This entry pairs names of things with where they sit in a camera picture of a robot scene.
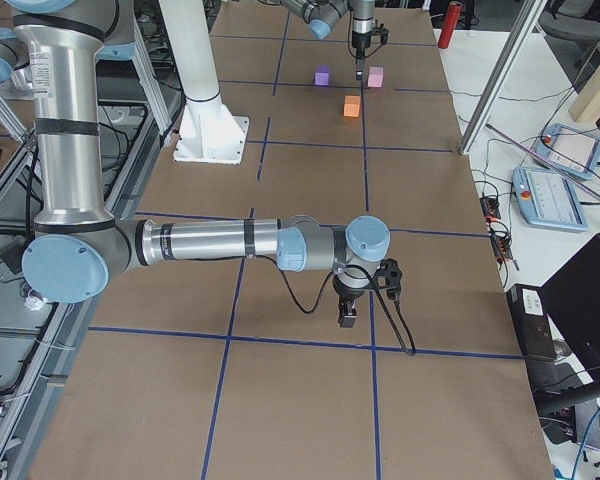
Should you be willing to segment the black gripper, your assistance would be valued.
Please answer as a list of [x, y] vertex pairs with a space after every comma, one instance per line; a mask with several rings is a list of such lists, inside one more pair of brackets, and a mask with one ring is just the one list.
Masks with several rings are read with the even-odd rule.
[[355, 277], [346, 272], [335, 275], [333, 286], [339, 297], [338, 325], [340, 328], [353, 328], [357, 320], [355, 301], [366, 291], [373, 291], [374, 287], [365, 275]]
[[353, 32], [351, 46], [355, 52], [355, 78], [362, 80], [365, 71], [366, 50], [369, 48], [369, 33]]

